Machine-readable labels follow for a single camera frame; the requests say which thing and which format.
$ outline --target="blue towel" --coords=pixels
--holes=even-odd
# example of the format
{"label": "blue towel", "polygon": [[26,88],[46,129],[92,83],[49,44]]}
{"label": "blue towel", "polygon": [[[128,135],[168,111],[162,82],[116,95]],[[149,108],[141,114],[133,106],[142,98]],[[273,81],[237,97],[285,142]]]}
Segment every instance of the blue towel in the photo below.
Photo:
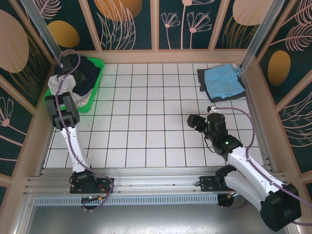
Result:
{"label": "blue towel", "polygon": [[205,71],[205,84],[211,98],[232,97],[245,91],[238,81],[240,68],[232,68],[231,64]]}

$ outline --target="white tile floor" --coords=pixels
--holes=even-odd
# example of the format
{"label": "white tile floor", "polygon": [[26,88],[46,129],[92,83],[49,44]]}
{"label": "white tile floor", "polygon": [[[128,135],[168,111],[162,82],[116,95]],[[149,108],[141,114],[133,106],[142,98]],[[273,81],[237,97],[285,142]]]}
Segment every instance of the white tile floor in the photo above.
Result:
{"label": "white tile floor", "polygon": [[[98,95],[90,112],[81,114],[79,130],[85,153],[94,168],[102,167],[205,167],[223,166],[202,135],[187,125],[189,114],[207,115],[213,105],[199,91],[197,69],[221,63],[106,64]],[[244,98],[218,102],[249,112]],[[229,134],[244,145],[252,127],[246,116],[223,110]],[[263,165],[258,142],[251,155]],[[55,132],[48,168],[71,167],[66,144]]]}

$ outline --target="green laundry basket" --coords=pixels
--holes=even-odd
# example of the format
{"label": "green laundry basket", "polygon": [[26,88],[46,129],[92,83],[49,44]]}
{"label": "green laundry basket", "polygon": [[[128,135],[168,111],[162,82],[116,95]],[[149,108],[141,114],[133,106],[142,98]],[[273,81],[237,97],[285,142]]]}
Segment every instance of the green laundry basket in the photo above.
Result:
{"label": "green laundry basket", "polygon": [[[92,93],[90,95],[88,103],[86,105],[80,107],[80,108],[77,108],[78,112],[80,112],[80,113],[87,113],[88,111],[90,111],[90,109],[92,107],[93,100],[94,100],[94,96],[96,95],[96,92],[98,90],[99,84],[101,83],[102,73],[103,73],[103,70],[104,70],[104,62],[102,60],[100,60],[98,58],[88,58],[88,60],[90,60],[92,63],[94,63],[94,65],[96,67],[100,68],[101,70],[99,72],[96,84],[94,85],[94,88],[93,88],[93,91],[92,91]],[[44,99],[43,99],[44,104],[45,104],[45,97],[46,96],[50,96],[50,95],[51,95],[51,91],[50,91],[50,89],[48,89],[47,92],[44,95]]]}

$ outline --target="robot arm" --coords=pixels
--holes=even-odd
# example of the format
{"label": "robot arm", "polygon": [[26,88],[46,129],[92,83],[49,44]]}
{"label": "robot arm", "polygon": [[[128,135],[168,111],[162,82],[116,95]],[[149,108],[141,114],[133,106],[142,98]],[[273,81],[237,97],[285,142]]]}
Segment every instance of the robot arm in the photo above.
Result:
{"label": "robot arm", "polygon": [[214,108],[209,107],[208,111],[207,119],[190,115],[187,122],[190,127],[203,133],[212,142],[215,152],[228,161],[229,165],[216,171],[215,178],[220,188],[227,186],[245,197],[258,209],[262,220],[273,231],[277,232],[300,218],[299,201],[271,184],[250,161],[273,183],[295,195],[298,195],[298,190],[292,184],[285,185],[276,179],[251,156],[247,158],[242,143],[228,134],[224,115]]}

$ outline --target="metal pole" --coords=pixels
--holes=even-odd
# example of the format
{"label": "metal pole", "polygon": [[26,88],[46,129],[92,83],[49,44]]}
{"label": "metal pole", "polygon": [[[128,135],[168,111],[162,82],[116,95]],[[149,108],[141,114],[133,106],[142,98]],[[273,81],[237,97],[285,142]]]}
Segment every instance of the metal pole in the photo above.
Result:
{"label": "metal pole", "polygon": [[24,6],[27,14],[33,21],[35,27],[40,32],[42,38],[46,42],[47,46],[49,47],[50,51],[52,52],[53,56],[55,57],[56,61],[59,62],[59,55],[61,50],[56,43],[54,37],[52,36],[50,30],[48,29],[47,24],[45,23],[44,19],[41,17],[37,6],[35,5],[34,1],[32,0],[20,0],[21,4]]}
{"label": "metal pole", "polygon": [[285,0],[273,0],[267,13],[265,14],[263,21],[260,23],[256,33],[252,41],[250,42],[246,54],[242,60],[241,70],[244,72],[247,69],[249,63],[254,58],[259,46],[261,45],[263,39],[265,38],[266,34],[270,30],[271,26],[274,23],[275,17],[278,15],[279,11],[281,10]]}

